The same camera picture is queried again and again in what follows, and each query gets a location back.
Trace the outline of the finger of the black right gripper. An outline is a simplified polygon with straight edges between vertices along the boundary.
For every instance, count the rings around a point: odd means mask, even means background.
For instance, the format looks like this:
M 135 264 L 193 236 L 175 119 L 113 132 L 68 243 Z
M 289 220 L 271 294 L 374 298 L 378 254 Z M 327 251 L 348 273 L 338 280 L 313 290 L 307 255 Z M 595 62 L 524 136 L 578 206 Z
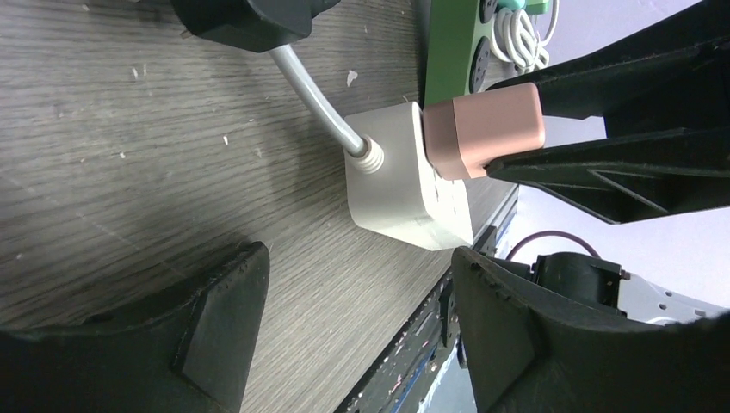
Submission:
M 602 49 L 491 86 L 532 83 L 543 113 L 598 116 L 714 60 L 729 41 L 729 3 L 701 1 Z
M 729 129 L 675 129 L 498 157 L 489 177 L 537 188 L 612 224 L 729 205 Z

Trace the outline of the pink plug adapter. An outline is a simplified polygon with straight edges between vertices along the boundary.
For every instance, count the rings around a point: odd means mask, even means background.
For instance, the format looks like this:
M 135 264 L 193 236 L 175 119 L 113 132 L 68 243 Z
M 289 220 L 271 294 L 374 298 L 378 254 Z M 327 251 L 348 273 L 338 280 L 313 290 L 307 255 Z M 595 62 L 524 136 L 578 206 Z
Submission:
M 495 158 L 545 144 L 539 91 L 533 83 L 430 104 L 422 121 L 426 156 L 449 181 L 483 177 Z

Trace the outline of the dark green power strip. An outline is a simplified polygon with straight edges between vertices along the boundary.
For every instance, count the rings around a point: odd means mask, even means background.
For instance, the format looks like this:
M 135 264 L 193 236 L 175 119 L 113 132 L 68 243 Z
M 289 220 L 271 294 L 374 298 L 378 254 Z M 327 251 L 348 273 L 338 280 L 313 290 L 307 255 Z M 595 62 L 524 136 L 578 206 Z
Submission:
M 495 1 L 435 0 L 430 6 L 424 100 L 428 106 L 478 92 L 491 55 Z

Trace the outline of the teal plug adapter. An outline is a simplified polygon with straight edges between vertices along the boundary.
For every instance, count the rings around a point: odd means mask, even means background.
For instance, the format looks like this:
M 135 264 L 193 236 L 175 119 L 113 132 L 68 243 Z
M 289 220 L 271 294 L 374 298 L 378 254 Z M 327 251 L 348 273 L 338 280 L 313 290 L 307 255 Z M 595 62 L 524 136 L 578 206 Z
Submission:
M 501 9 L 519 10 L 526 5 L 526 0 L 498 0 L 498 7 Z

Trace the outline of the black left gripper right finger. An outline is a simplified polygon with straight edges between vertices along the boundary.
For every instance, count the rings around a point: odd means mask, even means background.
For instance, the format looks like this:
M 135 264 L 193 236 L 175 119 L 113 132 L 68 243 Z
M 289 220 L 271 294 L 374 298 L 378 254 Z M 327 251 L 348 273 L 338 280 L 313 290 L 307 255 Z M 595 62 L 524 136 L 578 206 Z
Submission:
M 478 411 L 728 411 L 728 309 L 572 252 L 451 267 Z

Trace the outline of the white power strip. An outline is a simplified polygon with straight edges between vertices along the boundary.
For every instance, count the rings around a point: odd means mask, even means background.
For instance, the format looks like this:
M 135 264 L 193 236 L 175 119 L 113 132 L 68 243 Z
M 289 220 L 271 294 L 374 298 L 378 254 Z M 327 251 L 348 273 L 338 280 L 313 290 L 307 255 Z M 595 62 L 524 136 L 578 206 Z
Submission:
M 429 163 L 415 102 L 345 119 L 369 145 L 367 156 L 345 158 L 348 208 L 357 226 L 425 250 L 473 244 L 465 184 L 441 178 Z

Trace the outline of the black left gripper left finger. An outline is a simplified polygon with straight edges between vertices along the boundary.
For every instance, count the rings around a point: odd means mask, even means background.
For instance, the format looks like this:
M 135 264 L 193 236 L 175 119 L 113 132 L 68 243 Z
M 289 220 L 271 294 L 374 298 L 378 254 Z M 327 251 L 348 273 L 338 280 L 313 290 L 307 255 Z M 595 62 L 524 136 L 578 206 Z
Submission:
M 237 412 L 269 287 L 265 244 L 77 325 L 1 331 L 4 412 Z

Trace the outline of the green plug adapter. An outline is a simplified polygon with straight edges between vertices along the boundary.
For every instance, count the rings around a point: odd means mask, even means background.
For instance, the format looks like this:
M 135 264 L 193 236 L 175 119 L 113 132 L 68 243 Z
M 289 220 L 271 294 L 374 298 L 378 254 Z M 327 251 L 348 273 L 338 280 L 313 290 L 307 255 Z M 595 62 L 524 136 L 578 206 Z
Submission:
M 526 0 L 524 10 L 528 15 L 544 15 L 551 9 L 551 0 Z

